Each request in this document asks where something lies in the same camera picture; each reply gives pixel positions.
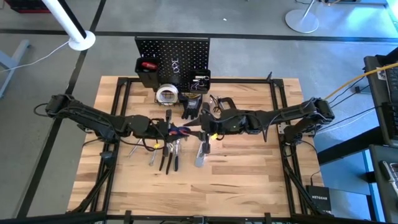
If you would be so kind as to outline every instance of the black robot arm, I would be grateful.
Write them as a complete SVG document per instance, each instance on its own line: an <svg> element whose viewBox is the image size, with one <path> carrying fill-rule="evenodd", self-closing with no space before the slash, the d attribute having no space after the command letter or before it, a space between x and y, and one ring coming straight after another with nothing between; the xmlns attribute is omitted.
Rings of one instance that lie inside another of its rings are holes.
<svg viewBox="0 0 398 224"><path fill-rule="evenodd" d="M116 142L131 134L138 139L165 139L169 134L169 124L164 119L110 115L84 105L71 95L53 95L45 111L51 118L69 118L93 130L106 142Z"/></svg>
<svg viewBox="0 0 398 224"><path fill-rule="evenodd" d="M328 102L320 98L275 111L238 110L234 105L230 107L221 110L220 117L216 118L209 111L209 105L204 103L200 117L185 126L200 125L210 135L259 134L272 124L302 118L296 125L284 129L285 142L292 143L298 134L312 131L317 125L328 124L335 118Z"/></svg>

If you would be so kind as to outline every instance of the butcher block tabletop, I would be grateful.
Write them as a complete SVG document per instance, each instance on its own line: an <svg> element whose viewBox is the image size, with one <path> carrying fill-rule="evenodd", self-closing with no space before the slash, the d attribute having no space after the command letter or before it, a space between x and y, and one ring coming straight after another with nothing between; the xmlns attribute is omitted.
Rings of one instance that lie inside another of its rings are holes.
<svg viewBox="0 0 398 224"><path fill-rule="evenodd" d="M118 78L101 78L96 109L111 112ZM284 84L288 105L301 103L299 80L285 78ZM123 93L124 89L119 102L123 100ZM269 84L212 83L209 94L231 97L241 110L273 110ZM209 102L209 94L204 95L204 101ZM278 89L277 96L281 108ZM171 109L176 126L187 122L181 119L182 106L160 106L154 103L154 97L152 89L144 88L139 82L132 83L126 116L165 118L165 111ZM87 134L86 141L93 139L96 139L94 134ZM124 140L136 143L138 139L131 136ZM313 143L309 137L303 140ZM159 171L161 151L157 152L154 165L149 166L152 152L138 147L128 158L132 146L121 143L108 214L124 215L126 210L131 210L134 215L263 217L269 212L272 217L290 216L276 125L269 128L267 142L261 134L240 134L225 136L222 141L214 140L210 144L211 153L205 165L198 168L194 162L200 141L193 136L186 141L182 139L178 171L174 172L171 167L166 175L167 160ZM154 142L148 141L148 145L153 146ZM94 186L102 150L103 142L99 141L83 148L68 210L77 207ZM303 185L308 185L310 176L320 170L317 154L312 146L303 143L297 146L297 156ZM313 181L314 185L323 185L320 173L313 176ZM100 193L98 210L102 208L105 186L106 183ZM294 184L292 186L295 209L299 213L298 193Z"/></svg>

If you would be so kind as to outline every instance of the white tape roll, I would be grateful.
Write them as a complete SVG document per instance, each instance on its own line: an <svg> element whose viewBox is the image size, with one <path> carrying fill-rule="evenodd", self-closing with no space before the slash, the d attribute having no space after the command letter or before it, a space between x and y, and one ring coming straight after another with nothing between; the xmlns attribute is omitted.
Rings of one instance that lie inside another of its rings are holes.
<svg viewBox="0 0 398 224"><path fill-rule="evenodd" d="M169 97L169 95L165 97L162 94L165 91L170 92L171 97ZM171 106L174 103L176 103L178 100L178 89L171 84L163 84L159 87L159 89L156 92L156 100L165 106Z"/></svg>

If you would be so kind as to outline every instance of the black pegboard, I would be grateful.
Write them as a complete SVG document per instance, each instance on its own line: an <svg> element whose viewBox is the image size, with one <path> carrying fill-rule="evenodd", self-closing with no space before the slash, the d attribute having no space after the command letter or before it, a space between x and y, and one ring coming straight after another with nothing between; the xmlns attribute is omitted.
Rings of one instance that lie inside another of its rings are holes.
<svg viewBox="0 0 398 224"><path fill-rule="evenodd" d="M179 92L190 91L189 71L208 69L210 39L136 37L141 57L158 58L159 83L170 83Z"/></svg>

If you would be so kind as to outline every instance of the red-handled tool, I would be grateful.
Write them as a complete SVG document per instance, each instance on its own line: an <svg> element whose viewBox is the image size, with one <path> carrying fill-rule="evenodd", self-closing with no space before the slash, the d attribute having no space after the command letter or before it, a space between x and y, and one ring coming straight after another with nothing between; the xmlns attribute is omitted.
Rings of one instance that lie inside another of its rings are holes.
<svg viewBox="0 0 398 224"><path fill-rule="evenodd" d="M142 62L141 65L142 65L144 68L148 68L148 69L151 69L151 70L157 70L157 65L154 64L154 63Z"/></svg>

